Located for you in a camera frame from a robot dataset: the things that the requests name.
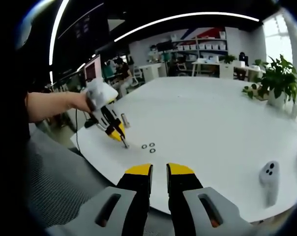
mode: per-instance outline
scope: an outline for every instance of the potted plant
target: potted plant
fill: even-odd
[[[284,59],[283,55],[280,55],[280,59],[271,58],[271,60],[271,63],[256,60],[256,64],[264,67],[266,72],[261,78],[255,78],[255,82],[260,83],[260,86],[258,88],[255,86],[255,88],[260,97],[268,94],[270,105],[282,109],[287,101],[291,99],[294,103],[296,101],[297,71],[292,63]],[[243,89],[243,92],[253,97],[251,90],[247,87]]]
[[[224,55],[219,57],[219,61],[224,61],[225,64],[231,64],[235,60],[236,57],[234,55]]]

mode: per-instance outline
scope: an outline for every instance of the human arm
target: human arm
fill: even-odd
[[[90,113],[86,103],[85,93],[55,92],[55,93],[28,93],[25,105],[29,115],[29,122],[37,122],[43,119],[66,112],[75,108]]]

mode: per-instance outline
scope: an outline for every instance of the green plant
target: green plant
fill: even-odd
[[[220,61],[224,61],[225,64],[230,64],[232,63],[234,60],[236,60],[236,57],[234,55],[224,55],[224,56],[220,56],[219,57]]]
[[[256,77],[254,80],[255,83],[260,83],[257,90],[258,95],[263,97],[269,91],[274,90],[275,98],[278,98],[284,92],[287,94],[288,100],[293,99],[295,103],[297,96],[297,71],[295,67],[286,61],[283,55],[280,55],[280,59],[271,58],[271,60],[271,63],[255,60],[256,65],[262,66],[266,70],[261,78]],[[253,94],[249,94],[248,89],[249,87],[245,86],[242,91],[252,98]]]

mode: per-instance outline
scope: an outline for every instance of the white flower pot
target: white flower pot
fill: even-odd
[[[274,90],[271,90],[268,95],[267,103],[276,108],[283,109],[287,102],[287,98],[287,94],[284,92],[282,92],[278,98],[275,98]]]

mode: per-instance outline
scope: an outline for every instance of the black cable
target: black cable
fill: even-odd
[[[75,128],[76,128],[76,145],[78,146],[79,152],[81,152],[79,141],[78,141],[78,109],[75,109]]]

